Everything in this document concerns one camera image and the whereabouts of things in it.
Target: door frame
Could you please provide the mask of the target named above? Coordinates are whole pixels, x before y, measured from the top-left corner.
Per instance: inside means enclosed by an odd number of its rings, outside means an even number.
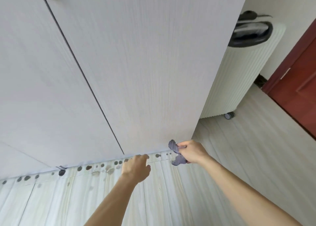
[[[296,45],[290,51],[290,53],[285,57],[279,67],[271,75],[269,80],[263,85],[262,91],[269,95],[269,92],[273,87],[281,80],[281,78],[287,73],[287,71],[293,66],[295,61],[302,55],[302,53],[307,49],[307,47],[316,38],[316,19],[305,31],[302,37],[298,40]]]

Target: wooden floor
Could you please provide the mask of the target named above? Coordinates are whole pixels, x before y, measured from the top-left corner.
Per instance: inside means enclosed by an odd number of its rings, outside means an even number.
[[[303,225],[315,225],[315,141],[256,86],[235,114],[201,119],[193,139]],[[150,176],[133,192],[123,225],[245,225],[203,169],[172,166],[174,157],[150,155]],[[114,186],[122,161],[1,181],[0,225],[83,225]]]

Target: wet stain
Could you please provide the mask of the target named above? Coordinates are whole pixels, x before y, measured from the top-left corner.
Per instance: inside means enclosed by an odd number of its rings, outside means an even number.
[[[93,171],[92,172],[92,176],[99,176],[100,175],[100,171]]]
[[[109,175],[111,175],[112,173],[114,173],[114,168],[110,168],[109,170],[107,170],[107,173],[108,173]]]
[[[65,171],[64,169],[62,169],[61,171],[58,172],[58,175],[59,175],[59,176],[63,176],[63,175],[65,174],[65,172],[66,172],[66,171]]]

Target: forearm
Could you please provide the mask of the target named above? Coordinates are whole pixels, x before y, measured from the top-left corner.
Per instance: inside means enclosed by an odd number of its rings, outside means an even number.
[[[128,176],[121,175],[85,226],[120,226],[136,184]]]
[[[200,165],[207,170],[248,225],[301,225],[213,158],[204,157]]]

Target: cleaning rag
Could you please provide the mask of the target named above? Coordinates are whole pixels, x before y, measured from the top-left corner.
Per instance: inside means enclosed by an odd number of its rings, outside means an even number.
[[[182,154],[179,152],[179,148],[176,142],[172,139],[169,141],[168,144],[169,149],[173,150],[176,154],[178,154],[174,161],[171,162],[172,165],[178,166],[179,164],[186,164],[188,161],[183,157]]]

